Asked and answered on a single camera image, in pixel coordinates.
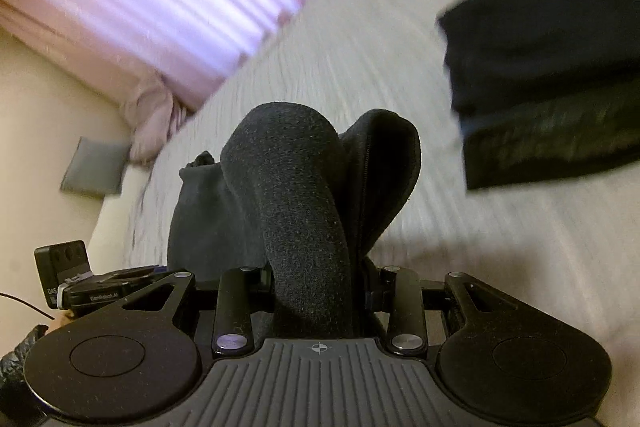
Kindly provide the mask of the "gloved left hand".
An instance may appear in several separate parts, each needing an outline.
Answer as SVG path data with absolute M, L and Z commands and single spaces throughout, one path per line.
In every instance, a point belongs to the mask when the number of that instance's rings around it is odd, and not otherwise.
M 24 377 L 24 364 L 32 347 L 44 335 L 75 320 L 63 312 L 50 325 L 36 325 L 15 348 L 1 357 L 1 425 L 38 426 L 43 418 Z

